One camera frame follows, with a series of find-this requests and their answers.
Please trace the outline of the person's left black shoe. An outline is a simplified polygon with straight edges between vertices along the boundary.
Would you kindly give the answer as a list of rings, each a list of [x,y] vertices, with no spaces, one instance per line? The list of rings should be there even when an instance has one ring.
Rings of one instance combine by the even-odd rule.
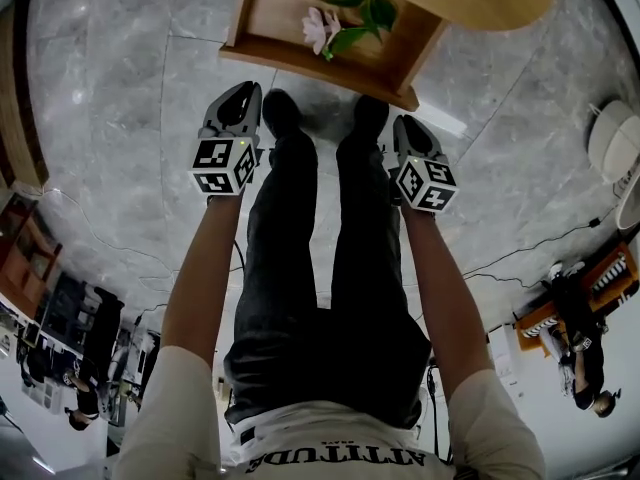
[[[272,89],[266,94],[262,104],[262,117],[276,140],[299,131],[302,122],[298,106],[282,89]]]

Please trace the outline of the wooden drawer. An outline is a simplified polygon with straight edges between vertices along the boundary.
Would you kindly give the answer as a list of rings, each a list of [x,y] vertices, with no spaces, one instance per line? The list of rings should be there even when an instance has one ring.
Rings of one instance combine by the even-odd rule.
[[[315,54],[306,42],[303,20],[312,8],[337,17],[344,31],[338,51]],[[407,0],[239,0],[219,55],[415,111],[412,83],[447,26]]]

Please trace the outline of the person's right black shoe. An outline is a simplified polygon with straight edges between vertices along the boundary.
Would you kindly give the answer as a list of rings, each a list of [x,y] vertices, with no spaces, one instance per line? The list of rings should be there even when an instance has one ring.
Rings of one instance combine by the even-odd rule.
[[[389,112],[388,103],[362,95],[354,108],[353,133],[376,142],[387,123]]]

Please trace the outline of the pink flower with green leaves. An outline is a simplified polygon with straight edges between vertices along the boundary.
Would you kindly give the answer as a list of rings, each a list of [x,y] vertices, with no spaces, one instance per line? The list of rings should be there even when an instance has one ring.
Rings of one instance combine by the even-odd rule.
[[[340,9],[357,10],[361,23],[342,25],[336,10],[310,7],[302,18],[304,43],[316,56],[332,61],[338,54],[353,47],[366,35],[382,41],[381,30],[391,32],[398,17],[392,0],[319,0]]]

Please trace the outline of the white round side table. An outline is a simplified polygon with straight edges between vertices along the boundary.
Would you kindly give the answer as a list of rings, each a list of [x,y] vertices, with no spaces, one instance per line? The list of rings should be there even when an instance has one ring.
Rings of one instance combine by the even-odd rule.
[[[602,179],[621,191],[615,220],[626,231],[640,224],[640,115],[620,99],[592,111],[588,158]]]

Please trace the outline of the person's left forearm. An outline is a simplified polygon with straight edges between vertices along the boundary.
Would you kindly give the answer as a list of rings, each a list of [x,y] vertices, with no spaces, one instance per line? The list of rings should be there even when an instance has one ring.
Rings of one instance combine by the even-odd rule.
[[[242,198],[216,196],[191,241],[164,314],[161,345],[213,364]]]

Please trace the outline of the person's right forearm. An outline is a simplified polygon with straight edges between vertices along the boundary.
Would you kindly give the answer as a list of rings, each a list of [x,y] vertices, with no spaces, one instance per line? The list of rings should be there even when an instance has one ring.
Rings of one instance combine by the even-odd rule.
[[[423,318],[446,396],[492,367],[477,305],[434,217],[401,206],[413,256]]]

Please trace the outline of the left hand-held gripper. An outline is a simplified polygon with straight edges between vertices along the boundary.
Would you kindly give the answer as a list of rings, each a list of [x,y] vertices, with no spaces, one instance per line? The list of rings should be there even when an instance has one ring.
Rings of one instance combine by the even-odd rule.
[[[206,196],[238,196],[258,165],[261,119],[259,83],[239,83],[214,100],[193,144],[188,172]]]

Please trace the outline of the person's black shoe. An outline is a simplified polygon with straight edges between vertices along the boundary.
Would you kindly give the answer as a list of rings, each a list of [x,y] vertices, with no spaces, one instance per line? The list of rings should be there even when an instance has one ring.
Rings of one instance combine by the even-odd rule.
[[[376,142],[387,123],[389,112],[388,103],[362,95],[354,108],[353,133]]]
[[[298,106],[282,89],[272,89],[266,94],[262,104],[262,117],[276,140],[299,131],[302,122]]]

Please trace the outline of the person's white shirt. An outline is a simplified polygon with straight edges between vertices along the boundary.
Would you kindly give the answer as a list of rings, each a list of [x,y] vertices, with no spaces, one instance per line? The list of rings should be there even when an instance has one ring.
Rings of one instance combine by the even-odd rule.
[[[211,370],[180,347],[160,351],[113,480],[545,480],[535,435],[495,372],[479,371],[453,393],[454,463],[415,448],[410,434],[325,401],[293,404],[240,424],[249,441],[220,465]]]

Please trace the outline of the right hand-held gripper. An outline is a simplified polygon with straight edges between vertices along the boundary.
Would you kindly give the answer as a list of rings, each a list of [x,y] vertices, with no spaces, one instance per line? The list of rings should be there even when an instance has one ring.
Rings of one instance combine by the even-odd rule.
[[[389,171],[392,202],[439,214],[459,192],[448,158],[435,134],[411,115],[393,123],[393,148],[404,162]]]

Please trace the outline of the person's black trousers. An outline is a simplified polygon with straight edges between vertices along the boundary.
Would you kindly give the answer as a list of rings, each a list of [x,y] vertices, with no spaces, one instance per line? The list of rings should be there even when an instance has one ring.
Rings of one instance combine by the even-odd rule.
[[[329,401],[413,427],[431,346],[408,311],[400,216],[375,135],[353,132],[337,149],[341,229],[326,309],[317,304],[310,256],[316,149],[294,131],[269,159],[249,216],[244,286],[224,360],[234,395],[227,420]]]

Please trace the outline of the brown wooden cabinet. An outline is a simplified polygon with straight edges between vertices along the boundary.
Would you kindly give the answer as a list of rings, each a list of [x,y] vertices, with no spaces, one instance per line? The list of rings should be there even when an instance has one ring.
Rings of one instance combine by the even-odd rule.
[[[35,320],[63,245],[38,203],[16,193],[0,209],[0,295],[13,312]]]

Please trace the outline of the striped black white cloth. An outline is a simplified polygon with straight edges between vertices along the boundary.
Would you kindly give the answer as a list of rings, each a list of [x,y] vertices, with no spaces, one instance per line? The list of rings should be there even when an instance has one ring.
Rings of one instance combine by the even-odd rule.
[[[601,292],[607,285],[611,284],[614,280],[625,273],[626,270],[626,256],[624,253],[619,253],[614,262],[605,269],[604,273],[591,287],[592,292]]]

